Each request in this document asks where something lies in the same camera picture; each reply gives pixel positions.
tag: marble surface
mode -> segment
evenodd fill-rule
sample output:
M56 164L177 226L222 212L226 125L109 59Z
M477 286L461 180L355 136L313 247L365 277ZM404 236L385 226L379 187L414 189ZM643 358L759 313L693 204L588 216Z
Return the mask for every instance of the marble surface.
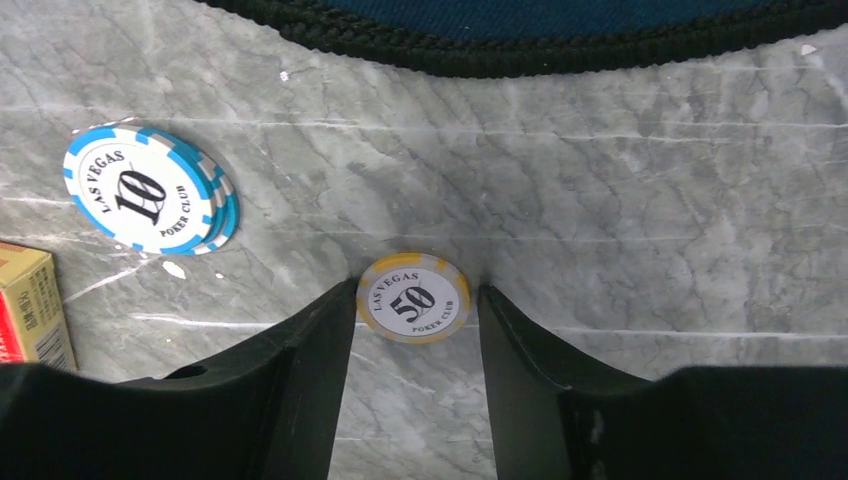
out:
M312 52L195 2L8 0L0 239L57 255L82 373L106 381L216 353L403 250L649 378L848 364L846 89L848 27L472 81ZM72 131L130 116L201 145L241 193L226 249L168 258L186 280L65 191ZM494 478L475 319L427 346L358 325L337 434L333 479Z

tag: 50 poker chip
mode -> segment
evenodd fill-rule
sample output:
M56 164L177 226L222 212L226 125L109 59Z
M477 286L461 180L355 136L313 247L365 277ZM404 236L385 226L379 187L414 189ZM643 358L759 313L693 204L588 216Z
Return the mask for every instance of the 50 poker chip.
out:
M398 253L366 270L356 303L365 323L386 338L432 343L465 323L471 289L462 273L441 258Z
M89 221L151 253L203 242L216 213L214 188L181 146L132 125L89 130L65 154L65 185Z

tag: yellow and white poker chip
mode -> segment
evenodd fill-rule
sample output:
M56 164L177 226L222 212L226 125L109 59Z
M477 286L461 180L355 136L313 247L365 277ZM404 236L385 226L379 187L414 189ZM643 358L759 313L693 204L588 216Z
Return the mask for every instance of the yellow and white poker chip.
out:
M386 338L438 342L471 312L468 280L447 261L424 253L397 253L371 265L356 292L359 315Z

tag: red and yellow box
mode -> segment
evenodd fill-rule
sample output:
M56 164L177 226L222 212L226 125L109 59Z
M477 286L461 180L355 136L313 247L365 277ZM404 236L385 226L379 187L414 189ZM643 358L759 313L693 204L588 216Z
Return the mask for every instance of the red and yellow box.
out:
M0 363L76 370L53 255L0 242Z

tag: poker chip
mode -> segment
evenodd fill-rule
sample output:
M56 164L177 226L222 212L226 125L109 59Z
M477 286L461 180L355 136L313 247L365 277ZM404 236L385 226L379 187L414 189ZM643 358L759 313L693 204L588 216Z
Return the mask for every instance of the poker chip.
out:
M64 176L88 220L137 250L208 253L221 248L238 226L237 194L223 169L161 130L90 129L68 148Z
M465 276L424 253L398 253L371 265L356 292L359 315L379 334L404 343L448 337L471 312Z

